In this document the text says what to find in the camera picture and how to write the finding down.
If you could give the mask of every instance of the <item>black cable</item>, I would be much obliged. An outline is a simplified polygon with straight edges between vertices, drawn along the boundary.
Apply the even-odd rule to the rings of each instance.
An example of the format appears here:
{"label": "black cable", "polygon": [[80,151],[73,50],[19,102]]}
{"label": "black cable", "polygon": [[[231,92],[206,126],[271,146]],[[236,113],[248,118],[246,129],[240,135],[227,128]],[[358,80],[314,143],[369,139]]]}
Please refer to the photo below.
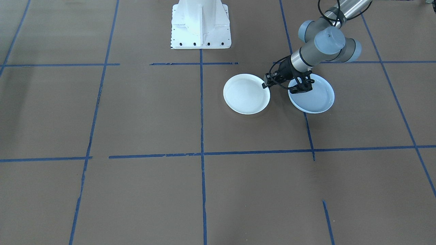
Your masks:
{"label": "black cable", "polygon": [[273,67],[274,67],[276,64],[278,64],[280,61],[285,60],[286,58],[288,58],[288,56],[283,57],[283,58],[277,60],[276,62],[274,62],[274,64],[273,64],[273,65],[271,66],[271,68],[269,69],[269,73],[271,73],[271,71],[273,70]]}
{"label": "black cable", "polygon": [[341,11],[341,3],[339,2],[339,0],[336,0],[336,2],[337,2],[337,14],[336,14],[336,19],[329,18],[329,17],[327,17],[327,16],[323,13],[323,11],[321,10],[321,6],[320,6],[321,0],[318,0],[318,11],[319,11],[320,14],[323,16],[324,19],[326,19],[326,20],[330,20],[330,21],[334,21],[334,25],[333,25],[333,26],[336,26],[338,22],[339,22],[339,24],[341,24],[341,26],[342,26],[342,20],[339,18],[339,13],[340,13],[340,11]]}
{"label": "black cable", "polygon": [[357,18],[357,17],[361,16],[363,13],[365,13],[365,11],[367,11],[369,9],[369,6],[371,6],[371,3],[372,3],[372,1],[368,4],[368,7],[366,7],[366,9],[364,11],[360,12],[360,14],[358,14],[358,15],[356,15],[354,17],[351,17],[349,19],[347,18],[347,20],[352,20],[354,18]]}

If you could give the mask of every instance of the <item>white bowl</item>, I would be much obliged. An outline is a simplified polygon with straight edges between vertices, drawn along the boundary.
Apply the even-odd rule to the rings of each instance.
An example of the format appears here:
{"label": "white bowl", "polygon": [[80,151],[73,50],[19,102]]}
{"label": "white bowl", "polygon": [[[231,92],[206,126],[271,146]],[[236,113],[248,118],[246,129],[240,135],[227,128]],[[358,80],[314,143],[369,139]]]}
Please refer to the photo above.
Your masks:
{"label": "white bowl", "polygon": [[271,96],[269,88],[262,84],[262,79],[251,74],[233,76],[224,85],[224,100],[237,113],[258,113],[268,105]]}
{"label": "white bowl", "polygon": [[[324,78],[311,74],[310,78],[315,80],[312,84],[312,90],[305,93],[291,94],[288,91],[291,102],[299,110],[306,113],[322,113],[330,109],[334,103],[334,91],[331,85]],[[289,87],[296,85],[294,80],[290,81]]]}

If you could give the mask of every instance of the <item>metal cylinder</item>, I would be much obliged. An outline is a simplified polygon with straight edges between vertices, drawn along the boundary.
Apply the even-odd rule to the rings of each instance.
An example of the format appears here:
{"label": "metal cylinder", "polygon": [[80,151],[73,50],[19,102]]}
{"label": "metal cylinder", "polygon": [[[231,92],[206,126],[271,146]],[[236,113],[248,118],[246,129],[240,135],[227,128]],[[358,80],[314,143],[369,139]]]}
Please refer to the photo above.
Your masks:
{"label": "metal cylinder", "polygon": [[[341,12],[345,16],[345,18],[349,19],[356,14],[359,14],[359,12],[364,9],[372,0],[340,0],[339,3],[341,4]],[[333,9],[337,9],[338,5],[335,4],[333,6]],[[336,19],[337,15],[330,9],[325,13],[325,16],[327,16],[330,19]],[[336,23],[336,27],[340,28],[341,24],[339,22]]]}

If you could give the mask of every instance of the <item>brown floor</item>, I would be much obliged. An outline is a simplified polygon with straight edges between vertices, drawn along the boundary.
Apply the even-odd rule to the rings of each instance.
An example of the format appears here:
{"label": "brown floor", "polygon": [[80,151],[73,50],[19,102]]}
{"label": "brown floor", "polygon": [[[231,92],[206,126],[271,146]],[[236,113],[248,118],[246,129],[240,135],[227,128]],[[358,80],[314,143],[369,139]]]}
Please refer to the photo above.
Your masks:
{"label": "brown floor", "polygon": [[273,87],[245,116],[225,82],[296,51],[317,2],[223,3],[232,47],[199,51],[170,49],[177,1],[0,0],[0,244],[436,244],[431,4],[346,23],[327,112]]}

